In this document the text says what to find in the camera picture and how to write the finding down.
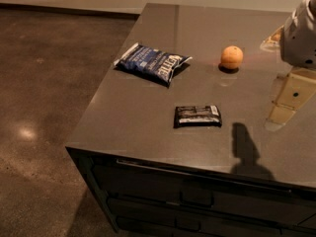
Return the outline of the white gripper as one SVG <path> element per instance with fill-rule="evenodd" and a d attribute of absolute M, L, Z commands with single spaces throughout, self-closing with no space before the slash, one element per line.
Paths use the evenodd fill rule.
<path fill-rule="evenodd" d="M 280 49 L 281 59 L 296 66 L 282 78 L 266 120 L 266 126 L 285 126 L 316 94 L 316 71 L 311 70 L 316 69 L 316 0 L 302 0 L 284 26 L 268 36 L 260 49 Z"/>

